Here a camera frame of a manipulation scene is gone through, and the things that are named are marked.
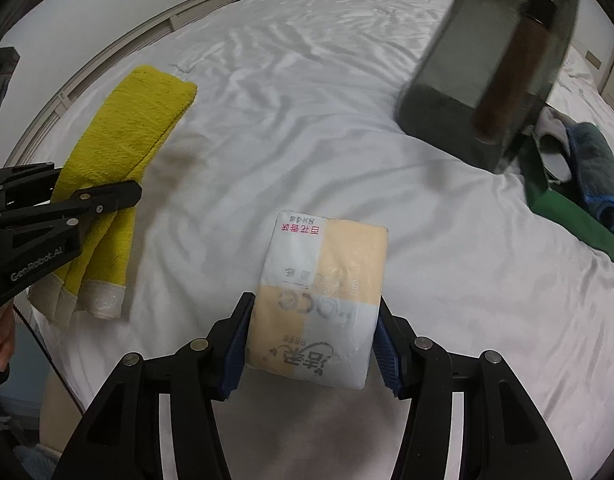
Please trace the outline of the person's left hand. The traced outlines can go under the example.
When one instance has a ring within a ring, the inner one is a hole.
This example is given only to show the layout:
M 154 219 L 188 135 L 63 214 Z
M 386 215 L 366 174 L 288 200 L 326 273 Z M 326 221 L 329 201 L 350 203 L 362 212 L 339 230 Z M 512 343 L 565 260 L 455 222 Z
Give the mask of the person's left hand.
M 0 307 L 0 371 L 3 372 L 16 351 L 16 321 L 13 301 Z

